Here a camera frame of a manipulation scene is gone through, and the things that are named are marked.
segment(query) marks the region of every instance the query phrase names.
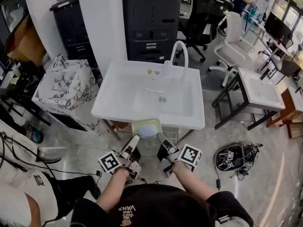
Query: faucet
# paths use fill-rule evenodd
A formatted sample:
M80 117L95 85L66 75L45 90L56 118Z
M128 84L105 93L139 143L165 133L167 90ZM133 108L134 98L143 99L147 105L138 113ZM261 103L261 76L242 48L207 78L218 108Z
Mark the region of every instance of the faucet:
M185 57L185 65L184 65L184 69L183 69L183 75L181 77L181 81L184 81L185 76L186 76L186 72L187 72L187 69L188 69L188 53L187 53L187 48L186 48L185 44L182 41L178 40L178 41L175 42L174 48L172 49L172 54L171 54L170 61L166 61L163 65L164 66L163 68L165 69L165 68L168 68L168 66L172 66L172 62L174 60L175 53L176 53L176 48L177 48L178 44L180 44L182 46L183 51L184 51L184 57Z
M54 59L53 59L53 67L56 66L56 64L61 61L62 66L67 70L67 66L65 63L65 59L63 58L63 56L61 54L58 54Z

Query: black pants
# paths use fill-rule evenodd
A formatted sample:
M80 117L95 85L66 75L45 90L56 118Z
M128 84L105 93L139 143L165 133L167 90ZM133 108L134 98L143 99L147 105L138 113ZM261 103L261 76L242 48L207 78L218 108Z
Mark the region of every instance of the black pants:
M56 180L43 172L52 185L58 205L57 219L67 216L78 199L83 198L88 190L95 187L92 176L82 176L67 180Z
M240 16L241 16L243 10L240 10L240 9L234 7L234 8L231 10L231 12L238 13L238 14L240 14ZM219 28L222 29L222 30L227 28L227 19L224 20L223 23L221 23L221 25L219 26Z
M5 122L8 126L12 127L15 131L20 134L26 135L27 132L24 127L16 124L13 117L9 114L8 111L0 104L0 119Z

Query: person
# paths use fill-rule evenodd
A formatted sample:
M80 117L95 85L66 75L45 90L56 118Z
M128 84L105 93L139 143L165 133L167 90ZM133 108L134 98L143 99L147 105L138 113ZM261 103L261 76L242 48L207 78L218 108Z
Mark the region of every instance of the person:
M76 202L70 226L253 226L252 218L231 192L215 193L181 161L174 163L172 171L186 191L161 184L124 189L129 173L126 168L116 169L96 203L87 199Z
M249 0L234 0L233 2L233 9L231 12L238 13L242 15L243 10L246 8L247 5L254 7L254 4ZM218 31L220 34L226 36L225 29L227 28L227 21L224 20L221 25L218 27Z
M37 130L28 121L23 126L20 126L17 123L15 123L13 117L1 104L0 104L0 119L4 121L7 125L12 127L14 130L16 130L18 133L28 137L34 143L36 144L42 143L43 133L41 131Z
M0 222L41 227L68 215L87 191L101 195L91 175L57 180L40 171L36 156L16 142L37 154L35 143L0 120Z

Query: white chair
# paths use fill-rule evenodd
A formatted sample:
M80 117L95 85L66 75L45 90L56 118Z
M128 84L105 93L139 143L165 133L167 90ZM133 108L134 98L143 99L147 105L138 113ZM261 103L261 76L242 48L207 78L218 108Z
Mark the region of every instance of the white chair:
M214 53L220 58L217 65L210 66L209 71L219 70L225 72L225 78L222 87L226 86L229 76L234 77L238 73L238 67L253 69L253 60L248 55L255 50L254 46L241 37L241 17L235 12L228 12L227 19L227 35L224 42L214 48Z

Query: shoe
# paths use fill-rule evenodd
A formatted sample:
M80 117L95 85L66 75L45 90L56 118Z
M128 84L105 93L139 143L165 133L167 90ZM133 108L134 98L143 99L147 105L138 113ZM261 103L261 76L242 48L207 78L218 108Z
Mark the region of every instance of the shoe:
M40 144L43 141L43 133L37 130L34 126L32 126L29 122L23 126L27 132L26 137L29 138L32 142L36 144Z
M221 29L220 27L218 27L218 31L219 31L219 33L222 34L223 36L226 36L226 32L225 32L223 29Z
M98 188L98 186L95 182L95 179L92 176L89 176L89 178L92 181L92 187L89 191L90 191L91 195L93 196L93 198L95 200L97 200L101 196L101 190Z

